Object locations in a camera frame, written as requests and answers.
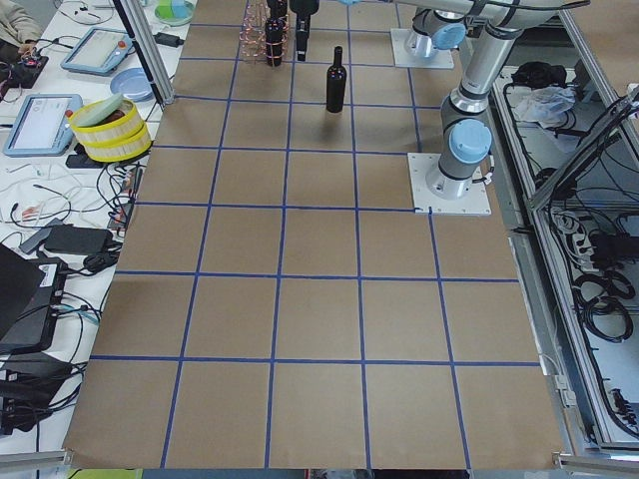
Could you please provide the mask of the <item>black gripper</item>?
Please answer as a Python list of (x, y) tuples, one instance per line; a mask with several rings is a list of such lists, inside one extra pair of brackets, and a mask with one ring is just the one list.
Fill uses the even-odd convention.
[(291, 10), (296, 16), (296, 55), (299, 62), (307, 59), (308, 42), (311, 30), (311, 16), (320, 7), (319, 0), (291, 0)]

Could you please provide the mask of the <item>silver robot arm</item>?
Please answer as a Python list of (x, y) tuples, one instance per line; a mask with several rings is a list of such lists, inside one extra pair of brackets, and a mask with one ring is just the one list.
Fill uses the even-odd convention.
[[(307, 59), (311, 31), (311, 16), (320, 6), (319, 1), (290, 1), (296, 14), (296, 52), (299, 61)], [(450, 53), (466, 36), (461, 14), (417, 8), (410, 29), (391, 29), (394, 64), (397, 67), (452, 69)]]
[(436, 196), (463, 198), (473, 173), (488, 156), (492, 135), (483, 123), (488, 95), (515, 40), (562, 10), (587, 1), (413, 1), (413, 31), (430, 39), (434, 49), (448, 50), (462, 41), (468, 17), (486, 21), (457, 88), (441, 106), (443, 150), (425, 175)]

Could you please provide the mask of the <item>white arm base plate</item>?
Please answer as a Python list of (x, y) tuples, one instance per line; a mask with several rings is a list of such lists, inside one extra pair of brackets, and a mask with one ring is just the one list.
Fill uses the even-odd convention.
[(390, 38), (395, 67), (431, 70), (454, 68), (451, 51), (436, 49), (427, 35), (418, 34), (412, 29), (393, 28)]
[(487, 186), (480, 168), (465, 180), (452, 180), (439, 168), (440, 154), (409, 153), (408, 172), (413, 211), (419, 215), (491, 215)]

